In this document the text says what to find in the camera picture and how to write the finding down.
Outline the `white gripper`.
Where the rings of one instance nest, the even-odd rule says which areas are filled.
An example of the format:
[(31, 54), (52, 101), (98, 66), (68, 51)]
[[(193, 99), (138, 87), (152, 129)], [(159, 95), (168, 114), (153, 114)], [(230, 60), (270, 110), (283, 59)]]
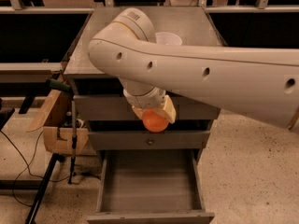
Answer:
[(124, 90), (123, 94), (139, 119), (143, 117), (142, 109), (154, 107), (153, 110), (159, 116), (171, 124), (175, 122), (177, 112), (170, 96), (165, 95), (165, 90), (154, 87), (151, 91), (141, 95), (132, 95), (127, 90)]

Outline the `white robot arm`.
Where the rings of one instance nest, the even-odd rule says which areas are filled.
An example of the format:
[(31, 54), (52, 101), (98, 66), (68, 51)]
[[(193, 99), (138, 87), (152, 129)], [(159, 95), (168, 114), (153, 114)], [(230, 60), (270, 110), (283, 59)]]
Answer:
[(127, 8), (91, 39), (88, 56), (113, 77), (298, 130), (296, 49), (160, 45), (149, 17)]

